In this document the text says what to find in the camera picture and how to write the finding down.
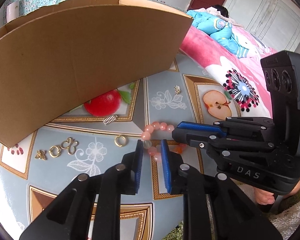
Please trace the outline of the right hand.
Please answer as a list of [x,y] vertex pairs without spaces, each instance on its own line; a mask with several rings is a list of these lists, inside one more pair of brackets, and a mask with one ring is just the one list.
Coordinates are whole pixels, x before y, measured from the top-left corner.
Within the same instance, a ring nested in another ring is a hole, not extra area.
[[[262,189],[258,189],[253,187],[254,189],[254,196],[255,196],[255,200],[257,202],[257,204],[261,204],[261,205],[270,205],[270,204],[274,204],[275,202],[275,197],[274,194],[268,191],[264,191]],[[296,184],[296,186],[294,187],[294,189],[287,195],[284,195],[284,199],[288,198],[290,196],[293,196],[295,194],[297,194],[300,191],[300,180],[299,182]]]

